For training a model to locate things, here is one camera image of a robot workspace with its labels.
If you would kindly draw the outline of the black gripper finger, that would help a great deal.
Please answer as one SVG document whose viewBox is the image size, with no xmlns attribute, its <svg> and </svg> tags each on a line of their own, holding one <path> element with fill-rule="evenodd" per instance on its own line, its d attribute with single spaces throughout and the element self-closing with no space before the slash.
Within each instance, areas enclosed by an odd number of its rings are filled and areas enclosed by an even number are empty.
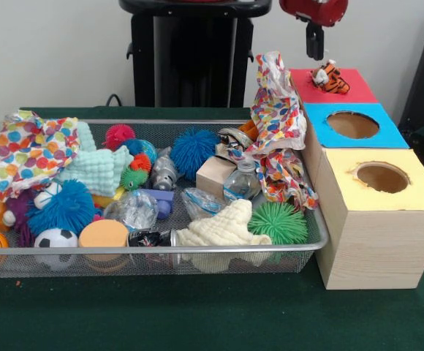
<svg viewBox="0 0 424 351">
<path fill-rule="evenodd" d="M 309 58 L 314 58 L 317 53 L 317 28 L 309 21 L 306 26 L 306 54 Z"/>
<path fill-rule="evenodd" d="M 321 61 L 324 58 L 325 33 L 320 25 L 316 25 L 315 35 L 315 56 L 314 59 Z"/>
</svg>

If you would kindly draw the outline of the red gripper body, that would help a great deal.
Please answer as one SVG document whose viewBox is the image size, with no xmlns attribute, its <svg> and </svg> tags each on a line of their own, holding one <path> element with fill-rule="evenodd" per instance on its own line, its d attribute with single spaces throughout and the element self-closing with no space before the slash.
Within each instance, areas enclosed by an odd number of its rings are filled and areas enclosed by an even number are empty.
<svg viewBox="0 0 424 351">
<path fill-rule="evenodd" d="M 334 26 L 345 15 L 348 1 L 280 0 L 279 5 L 286 13 L 301 21 Z"/>
</svg>

